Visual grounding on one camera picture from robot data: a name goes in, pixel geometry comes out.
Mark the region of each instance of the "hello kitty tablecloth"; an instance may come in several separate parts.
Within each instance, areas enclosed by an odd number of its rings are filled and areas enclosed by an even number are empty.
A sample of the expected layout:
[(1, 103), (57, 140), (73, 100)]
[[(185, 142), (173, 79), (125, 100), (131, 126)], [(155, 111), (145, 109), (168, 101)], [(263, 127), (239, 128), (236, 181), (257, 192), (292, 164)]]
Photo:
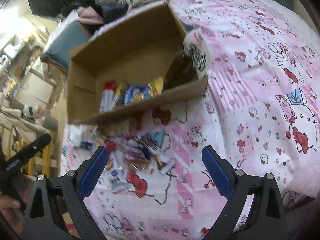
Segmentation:
[[(164, 175), (157, 169), (136, 172), (147, 183), (142, 196), (132, 184), (114, 195), (103, 173), (85, 199), (102, 232), (130, 240), (202, 239), (226, 203), (202, 163), (206, 145), (247, 174), (272, 172), (286, 207), (303, 194), (315, 196), (320, 184), (318, 36), (271, 0), (170, 4), (181, 21), (200, 27), (210, 44), (208, 89), (201, 98), (141, 117), (137, 133), (163, 132), (162, 150), (175, 168)], [(72, 148), (69, 128), (61, 175), (91, 156)], [(244, 225), (251, 202), (249, 196), (236, 229)]]

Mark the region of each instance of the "pink tablecloth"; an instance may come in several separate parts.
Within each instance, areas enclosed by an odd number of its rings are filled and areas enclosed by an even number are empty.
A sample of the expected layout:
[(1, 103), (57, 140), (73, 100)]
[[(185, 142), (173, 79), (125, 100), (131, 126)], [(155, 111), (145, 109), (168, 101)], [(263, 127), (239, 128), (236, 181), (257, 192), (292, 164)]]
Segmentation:
[[(139, 134), (164, 129), (162, 149), (176, 166), (165, 175), (157, 169), (152, 175), (137, 172), (147, 182), (142, 197), (133, 185), (114, 195), (103, 173), (85, 199), (101, 230), (132, 240), (201, 239), (226, 203), (202, 163), (206, 145), (248, 174), (272, 172), (286, 206), (303, 194), (314, 196), (320, 183), (318, 36), (271, 0), (170, 4), (184, 23), (201, 27), (210, 43), (209, 86), (201, 98), (144, 114)], [(68, 134), (69, 127), (62, 175), (90, 157), (72, 148)], [(246, 220), (250, 201), (249, 196), (237, 228)]]

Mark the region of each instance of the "black tool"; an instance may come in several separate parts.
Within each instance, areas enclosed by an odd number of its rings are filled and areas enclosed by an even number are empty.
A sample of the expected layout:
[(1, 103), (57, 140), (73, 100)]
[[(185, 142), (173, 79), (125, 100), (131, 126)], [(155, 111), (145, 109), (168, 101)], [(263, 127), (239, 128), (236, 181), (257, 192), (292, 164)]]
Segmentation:
[(64, 197), (73, 224), (83, 240), (106, 240), (83, 199), (90, 196), (108, 162), (108, 151), (99, 147), (77, 171), (70, 170), (63, 177), (48, 179), (38, 176), (25, 211), (23, 240), (71, 240), (57, 203), (57, 195)]
[[(249, 176), (241, 169), (234, 170), (211, 146), (202, 150), (202, 161), (220, 195), (228, 200), (205, 240), (287, 238), (284, 206), (273, 174), (257, 177)], [(254, 199), (243, 229), (232, 233), (247, 196), (252, 194)]]
[(29, 162), (37, 152), (41, 151), (51, 142), (51, 136), (44, 134), (40, 136), (33, 143), (19, 151), (15, 156), (10, 158), (7, 162), (4, 159), (2, 149), (0, 152), (0, 191), (2, 194), (8, 195), (21, 204), (20, 211), (24, 214), (27, 204), (23, 202), (17, 190), (12, 184), (12, 177), (20, 174), (20, 169)]

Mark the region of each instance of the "metal screw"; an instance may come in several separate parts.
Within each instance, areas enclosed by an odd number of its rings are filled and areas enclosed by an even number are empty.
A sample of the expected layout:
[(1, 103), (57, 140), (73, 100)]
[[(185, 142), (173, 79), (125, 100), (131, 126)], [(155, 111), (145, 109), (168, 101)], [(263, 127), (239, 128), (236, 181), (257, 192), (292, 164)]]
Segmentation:
[(244, 172), (243, 172), (243, 170), (241, 170), (241, 169), (237, 169), (237, 170), (236, 170), (236, 174), (237, 174), (238, 176), (242, 176), (242, 175), (244, 174)]
[(44, 179), (44, 175), (43, 174), (38, 176), (38, 180), (43, 180), (43, 179)]
[(273, 175), (272, 175), (271, 173), (268, 173), (268, 174), (267, 174), (267, 178), (268, 178), (268, 179), (273, 179)]
[(75, 174), (76, 174), (75, 170), (70, 170), (70, 171), (67, 172), (67, 175), (70, 176), (70, 177), (75, 175)]

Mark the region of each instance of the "bedsheet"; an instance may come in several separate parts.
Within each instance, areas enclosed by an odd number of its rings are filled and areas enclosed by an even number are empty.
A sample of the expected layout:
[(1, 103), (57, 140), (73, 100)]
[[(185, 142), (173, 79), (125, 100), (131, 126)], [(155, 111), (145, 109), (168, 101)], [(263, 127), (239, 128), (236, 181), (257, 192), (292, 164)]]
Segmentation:
[[(175, 168), (136, 172), (146, 186), (112, 194), (105, 173), (85, 199), (106, 235), (136, 239), (202, 239), (226, 199), (206, 171), (212, 145), (234, 168), (276, 177), (286, 207), (319, 189), (319, 38), (295, 13), (271, 0), (170, 0), (185, 24), (200, 27), (213, 56), (206, 93), (139, 118), (140, 130), (164, 132), (162, 150)], [(73, 148), (70, 127), (63, 175), (91, 153)], [(236, 225), (247, 218), (248, 196)]]

